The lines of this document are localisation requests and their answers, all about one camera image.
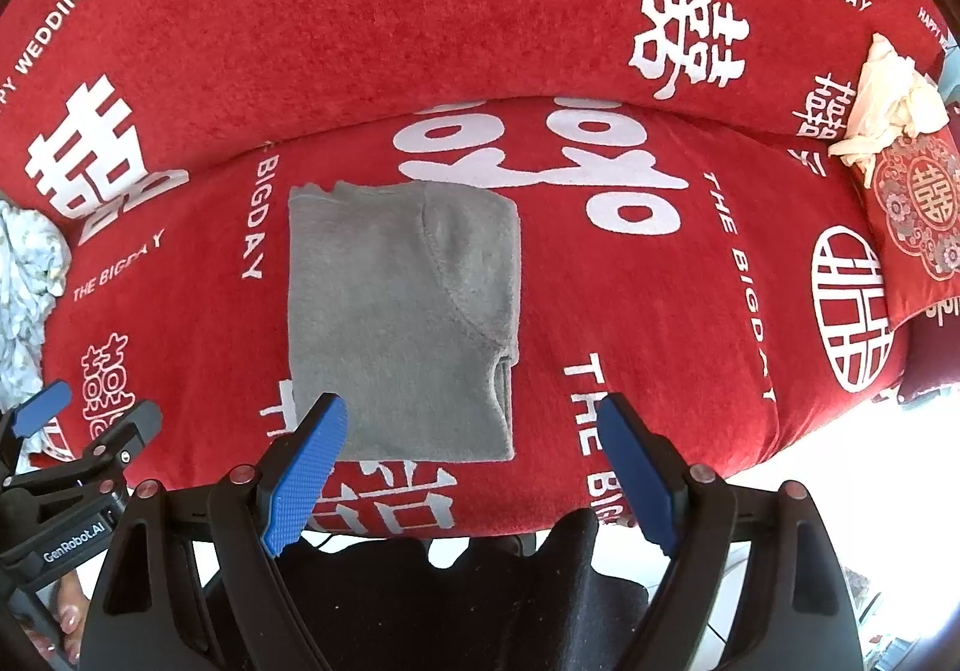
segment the folded gray shirt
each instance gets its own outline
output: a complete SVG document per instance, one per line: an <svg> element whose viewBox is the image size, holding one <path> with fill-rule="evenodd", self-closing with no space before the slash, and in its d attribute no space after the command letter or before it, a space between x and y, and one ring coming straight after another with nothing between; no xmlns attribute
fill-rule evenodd
<svg viewBox="0 0 960 671"><path fill-rule="evenodd" d="M290 193L298 420L349 410L341 460L510 460L520 219L493 192L413 181Z"/></svg>

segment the red blanket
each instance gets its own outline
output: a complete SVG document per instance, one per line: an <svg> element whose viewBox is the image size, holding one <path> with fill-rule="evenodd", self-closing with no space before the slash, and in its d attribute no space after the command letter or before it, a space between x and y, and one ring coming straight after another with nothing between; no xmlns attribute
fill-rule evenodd
<svg viewBox="0 0 960 671"><path fill-rule="evenodd" d="M877 31L923 72L946 26L930 0L13 0L0 186L80 218L146 174L484 97L829 138Z"/></svg>
<svg viewBox="0 0 960 671"><path fill-rule="evenodd" d="M611 103L491 102L264 147L131 198L79 246L77 225L44 352L77 396L61 416L73 452L151 398L164 427L134 479L182 487L255 461L292 419L291 186L411 177L517 204L517 458L338 465L319 526L505 534L586 505L618 520L603 393L627 393L690 462L730 474L901 372L866 217L822 143Z"/></svg>

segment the screw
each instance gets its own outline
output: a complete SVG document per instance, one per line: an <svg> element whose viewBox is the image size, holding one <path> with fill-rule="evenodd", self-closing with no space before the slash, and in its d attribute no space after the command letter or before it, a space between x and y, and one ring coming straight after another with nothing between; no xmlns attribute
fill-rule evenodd
<svg viewBox="0 0 960 671"><path fill-rule="evenodd" d="M256 476L256 468L252 465L237 465L230 472L230 481L233 484L250 484L254 476Z"/></svg>
<svg viewBox="0 0 960 671"><path fill-rule="evenodd" d="M784 492L794 500L803 500L810 494L800 482L784 482Z"/></svg>
<svg viewBox="0 0 960 671"><path fill-rule="evenodd" d="M690 468L690 475L693 477L693 481L699 482L700 484L709 484L717 478L713 468L709 465L693 465L693 467Z"/></svg>
<svg viewBox="0 0 960 671"><path fill-rule="evenodd" d="M157 492L160 491L160 482L156 479L147 479L145 482L140 482L139 487L136 488L136 496L138 498L152 498Z"/></svg>

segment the blue textured pad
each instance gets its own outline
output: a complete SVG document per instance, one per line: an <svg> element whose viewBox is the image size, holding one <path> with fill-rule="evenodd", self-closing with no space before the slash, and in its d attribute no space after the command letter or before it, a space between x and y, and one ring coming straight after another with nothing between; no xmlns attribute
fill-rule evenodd
<svg viewBox="0 0 960 671"><path fill-rule="evenodd" d="M40 432L43 425L70 405L71 398L70 386L64 380L59 379L47 385L16 409L13 435L25 439Z"/></svg>
<svg viewBox="0 0 960 671"><path fill-rule="evenodd" d="M664 555L672 555L679 538L670 492L610 398L604 398L597 406L597 431L644 537L658 545Z"/></svg>
<svg viewBox="0 0 960 671"><path fill-rule="evenodd" d="M263 545L272 556L278 556L286 546L299 540L344 441L347 441L347 406L335 398L294 455L290 468L274 491L269 523L262 537Z"/></svg>

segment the human hand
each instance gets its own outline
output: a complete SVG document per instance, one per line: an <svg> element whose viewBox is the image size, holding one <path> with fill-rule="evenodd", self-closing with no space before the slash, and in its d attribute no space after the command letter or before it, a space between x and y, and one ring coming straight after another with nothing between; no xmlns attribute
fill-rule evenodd
<svg viewBox="0 0 960 671"><path fill-rule="evenodd" d="M76 571L71 571L59 581L59 588L56 589L54 617L59 618L59 626L64 632L64 650L73 665L80 659L80 643L83 641L83 628L86 627L89 608L90 602L80 587L80 577ZM45 636L31 630L26 633L44 660L50 660L56 655L53 644Z"/></svg>

